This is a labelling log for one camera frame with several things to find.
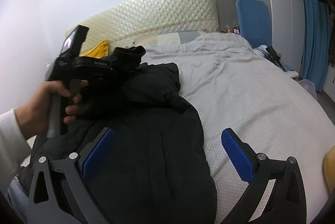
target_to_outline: black jacket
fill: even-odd
[[[64,159],[110,127],[115,144],[87,187],[115,224],[214,223],[216,188],[202,125],[195,108],[178,95],[177,65],[144,63],[100,89],[84,91],[89,111],[66,135],[36,138],[31,163],[19,174],[23,187],[29,190],[41,156]]]

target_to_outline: white sleeve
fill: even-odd
[[[17,124],[14,109],[0,115],[0,190],[5,193],[31,149]]]

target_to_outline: curtain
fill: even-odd
[[[305,44],[301,67],[302,79],[314,83],[322,91],[328,70],[328,45],[331,18],[328,5],[318,0],[304,0]]]

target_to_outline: hand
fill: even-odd
[[[87,85],[88,82],[86,80],[82,80],[80,83],[81,88]],[[47,81],[39,86],[27,104],[15,109],[17,123],[26,140],[34,135],[44,134],[48,130],[51,93],[58,93],[63,97],[72,96],[62,81]],[[80,101],[81,95],[78,93],[73,97],[74,104],[65,108],[65,112],[68,115],[64,117],[63,121],[65,124],[70,124],[76,120],[77,104]]]

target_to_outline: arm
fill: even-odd
[[[63,97],[71,97],[61,81],[44,82],[26,105],[0,115],[0,190],[3,193],[17,174],[22,161],[30,154],[26,140],[46,133],[50,94],[55,92]],[[73,97],[74,104],[65,109],[68,116],[64,118],[64,123],[75,121],[78,111],[76,104],[80,101],[80,94]]]

